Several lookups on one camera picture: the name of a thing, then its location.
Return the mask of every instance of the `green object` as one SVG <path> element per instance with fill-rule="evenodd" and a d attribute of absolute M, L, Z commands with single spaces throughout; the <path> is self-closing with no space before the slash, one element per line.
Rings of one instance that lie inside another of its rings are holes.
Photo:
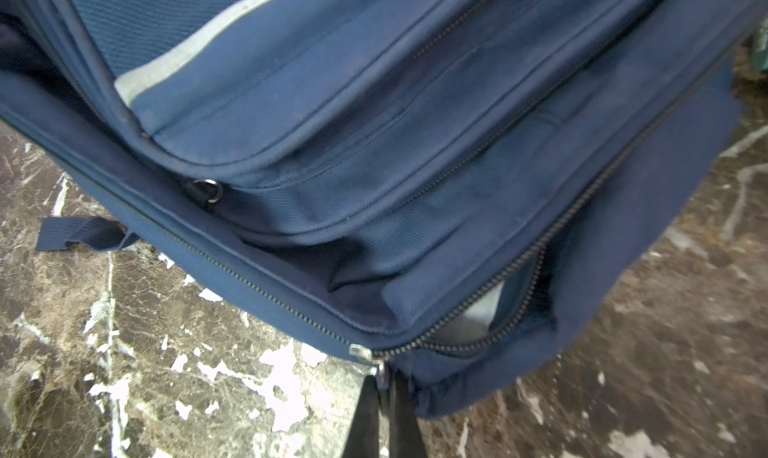
<path fill-rule="evenodd" d="M 755 32 L 751 63 L 755 71 L 768 71 L 768 18 L 760 23 L 760 27 Z"/>

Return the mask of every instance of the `white trim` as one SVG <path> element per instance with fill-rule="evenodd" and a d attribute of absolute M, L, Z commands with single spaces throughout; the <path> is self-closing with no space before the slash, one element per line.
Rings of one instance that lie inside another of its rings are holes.
<path fill-rule="evenodd" d="M 130 106 L 134 99 L 149 88 L 170 78 L 174 73 L 192 61 L 222 31 L 246 14 L 272 0 L 240 0 L 216 15 L 202 28 L 192 33 L 165 54 L 139 68 L 131 69 L 114 80 L 123 102 Z"/>

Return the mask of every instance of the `metal ring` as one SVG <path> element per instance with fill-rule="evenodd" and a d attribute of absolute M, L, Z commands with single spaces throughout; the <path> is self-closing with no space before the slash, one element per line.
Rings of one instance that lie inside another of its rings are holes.
<path fill-rule="evenodd" d="M 203 180 L 195 180 L 192 182 L 192 184 L 210 184 L 216 188 L 216 195 L 214 195 L 213 198 L 208 200 L 208 204 L 216 204 L 224 197 L 224 186 L 222 186 L 220 183 L 218 183 L 215 180 L 210 179 L 203 179 Z"/>

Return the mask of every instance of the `blue fabric strap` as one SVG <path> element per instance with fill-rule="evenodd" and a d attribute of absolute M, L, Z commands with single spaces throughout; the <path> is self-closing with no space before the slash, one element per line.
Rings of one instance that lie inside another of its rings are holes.
<path fill-rule="evenodd" d="M 136 233 L 124 231 L 117 222 L 100 217 L 44 218 L 38 236 L 38 252 L 60 252 L 73 244 L 84 244 L 97 252 L 111 252 L 139 240 Z"/>

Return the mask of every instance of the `blue backpack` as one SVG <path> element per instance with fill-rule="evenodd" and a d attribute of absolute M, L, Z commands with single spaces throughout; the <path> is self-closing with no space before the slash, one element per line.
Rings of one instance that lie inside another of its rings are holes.
<path fill-rule="evenodd" d="M 38 249 L 141 237 L 433 417 L 558 353 L 662 233 L 767 3 L 0 0 L 0 117 L 122 223 Z"/>

